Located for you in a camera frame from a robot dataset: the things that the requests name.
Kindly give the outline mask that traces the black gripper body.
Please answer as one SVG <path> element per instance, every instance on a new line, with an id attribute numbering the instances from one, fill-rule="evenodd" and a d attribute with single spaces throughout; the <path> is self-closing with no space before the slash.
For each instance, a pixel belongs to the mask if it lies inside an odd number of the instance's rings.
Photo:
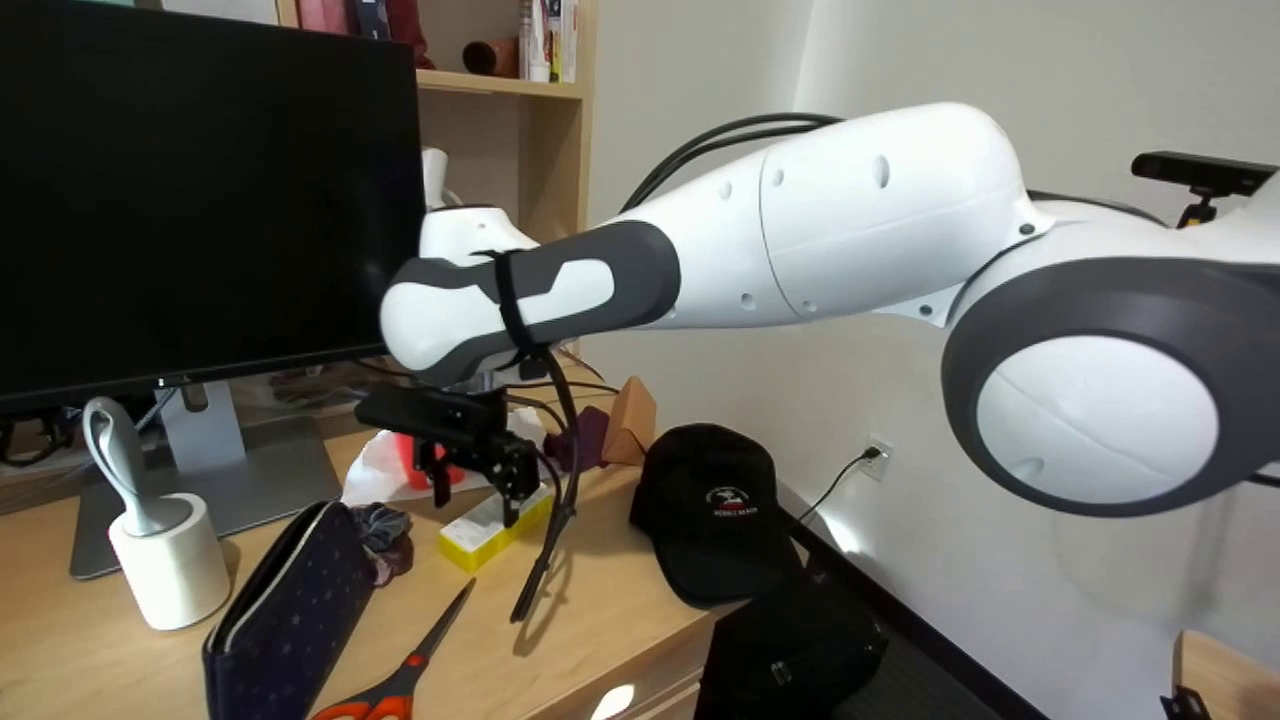
<path id="1" fill-rule="evenodd" d="M 500 393 L 440 393 L 382 384 L 356 404 L 356 420 L 388 434 L 403 434 L 419 444 L 443 444 L 451 467 L 481 474 L 495 493 L 500 483 L 535 482 L 535 444 L 510 428 L 510 404 Z"/>

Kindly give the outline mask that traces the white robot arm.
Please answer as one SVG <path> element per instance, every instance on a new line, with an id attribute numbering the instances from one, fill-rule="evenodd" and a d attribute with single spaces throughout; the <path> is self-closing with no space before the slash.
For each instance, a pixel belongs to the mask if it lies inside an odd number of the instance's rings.
<path id="1" fill-rule="evenodd" d="M 1280 459 L 1280 171 L 1146 154 L 1181 226 L 1041 197 L 973 103 L 835 120 L 535 243 L 495 210 L 419 226 L 382 339 L 429 384 L 619 327 L 901 311 L 946 331 L 957 444 L 1071 515 L 1158 515 Z"/>

